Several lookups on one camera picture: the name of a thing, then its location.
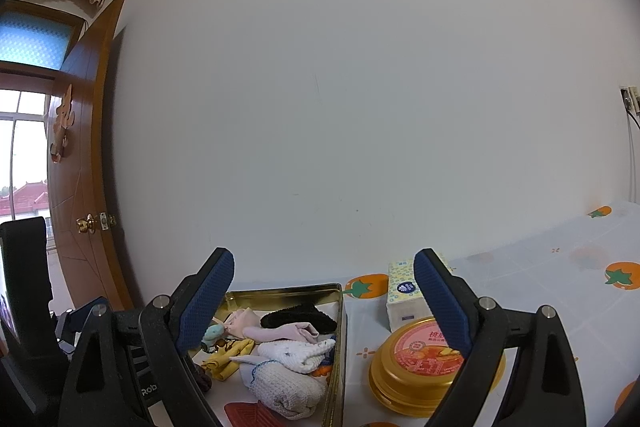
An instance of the pink cloth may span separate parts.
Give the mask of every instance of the pink cloth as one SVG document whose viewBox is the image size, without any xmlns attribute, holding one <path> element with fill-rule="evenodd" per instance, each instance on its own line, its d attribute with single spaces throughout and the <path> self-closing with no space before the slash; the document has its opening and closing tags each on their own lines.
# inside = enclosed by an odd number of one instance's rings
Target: pink cloth
<svg viewBox="0 0 640 427">
<path fill-rule="evenodd" d="M 280 340 L 299 341 L 309 344 L 318 342 L 318 330 L 308 322 L 294 322 L 273 329 L 248 326 L 242 329 L 242 334 L 246 339 L 253 339 L 256 343 Z"/>
<path fill-rule="evenodd" d="M 260 327 L 260 317 L 251 308 L 234 311 L 226 318 L 225 330 L 238 339 L 244 339 L 242 330 L 246 327 Z"/>
</svg>

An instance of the yellow cloth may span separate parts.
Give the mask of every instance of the yellow cloth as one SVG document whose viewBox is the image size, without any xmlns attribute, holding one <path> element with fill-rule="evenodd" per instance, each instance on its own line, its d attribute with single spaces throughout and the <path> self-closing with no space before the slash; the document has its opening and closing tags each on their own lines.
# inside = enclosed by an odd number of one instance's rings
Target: yellow cloth
<svg viewBox="0 0 640 427">
<path fill-rule="evenodd" d="M 254 346 L 255 342 L 251 339 L 237 341 L 228 350 L 226 346 L 222 346 L 218 352 L 213 353 L 201 365 L 216 380 L 226 380 L 240 367 L 238 362 L 232 362 L 229 358 L 250 355 Z"/>
</svg>

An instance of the red roof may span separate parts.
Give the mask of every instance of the red roof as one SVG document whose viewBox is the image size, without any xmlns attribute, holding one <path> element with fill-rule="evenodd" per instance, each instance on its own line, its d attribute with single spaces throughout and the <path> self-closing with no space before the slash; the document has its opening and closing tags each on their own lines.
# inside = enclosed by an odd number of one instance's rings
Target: red roof
<svg viewBox="0 0 640 427">
<path fill-rule="evenodd" d="M 16 214 L 33 214 L 36 210 L 49 208 L 47 182 L 27 183 L 14 190 Z M 0 198 L 0 216 L 11 216 L 9 196 Z"/>
</svg>

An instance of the gold door knob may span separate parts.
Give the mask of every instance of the gold door knob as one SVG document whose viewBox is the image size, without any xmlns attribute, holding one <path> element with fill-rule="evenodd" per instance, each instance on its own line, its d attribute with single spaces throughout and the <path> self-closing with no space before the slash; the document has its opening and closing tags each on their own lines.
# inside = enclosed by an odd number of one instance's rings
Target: gold door knob
<svg viewBox="0 0 640 427">
<path fill-rule="evenodd" d="M 88 214 L 86 219 L 76 219 L 76 225 L 80 233 L 95 233 L 95 219 L 91 214 Z"/>
</svg>

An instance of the gold lid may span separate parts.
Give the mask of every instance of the gold lid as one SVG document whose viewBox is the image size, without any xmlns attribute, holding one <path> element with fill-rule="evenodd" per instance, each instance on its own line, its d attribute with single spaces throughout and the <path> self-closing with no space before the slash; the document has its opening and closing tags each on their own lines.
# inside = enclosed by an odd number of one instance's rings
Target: gold lid
<svg viewBox="0 0 640 427">
<path fill-rule="evenodd" d="M 433 317 L 400 328 L 380 346 L 369 366 L 369 386 L 388 409 L 400 414 L 431 416 L 464 361 L 447 346 Z M 492 389 L 504 373 L 504 355 Z"/>
</svg>

